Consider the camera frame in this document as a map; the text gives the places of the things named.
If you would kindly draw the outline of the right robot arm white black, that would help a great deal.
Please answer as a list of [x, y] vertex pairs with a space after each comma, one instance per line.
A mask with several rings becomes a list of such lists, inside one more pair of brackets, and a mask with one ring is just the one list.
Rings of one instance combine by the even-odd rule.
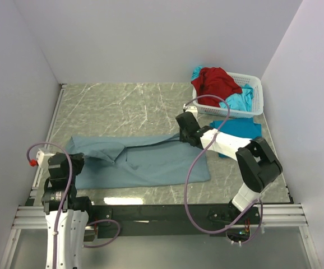
[[243, 181], [230, 202], [232, 208], [239, 212], [251, 207], [264, 189], [283, 172], [280, 161], [261, 136], [254, 139], [241, 138], [220, 131], [220, 127], [200, 127], [190, 111], [176, 116], [176, 120], [180, 129], [180, 142], [202, 150], [187, 172], [185, 185], [188, 185], [194, 166], [207, 150], [229, 157], [238, 163]]

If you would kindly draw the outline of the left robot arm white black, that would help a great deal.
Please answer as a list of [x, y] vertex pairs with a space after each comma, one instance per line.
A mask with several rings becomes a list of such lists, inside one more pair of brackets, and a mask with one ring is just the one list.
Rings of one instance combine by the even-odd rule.
[[45, 267], [81, 268], [85, 227], [92, 208], [87, 196], [76, 196], [75, 179], [84, 167], [84, 155], [40, 150], [36, 158], [38, 165], [49, 172], [41, 198], [48, 228]]

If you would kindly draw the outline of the grey blue t shirt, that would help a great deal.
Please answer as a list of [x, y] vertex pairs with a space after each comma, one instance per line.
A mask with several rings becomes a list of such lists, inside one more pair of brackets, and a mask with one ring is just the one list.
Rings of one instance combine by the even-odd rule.
[[[69, 154], [83, 153], [85, 165], [77, 189], [158, 187], [183, 184], [201, 149], [179, 141], [179, 134], [142, 137], [73, 136]], [[210, 180], [206, 156], [194, 166], [189, 182]]]

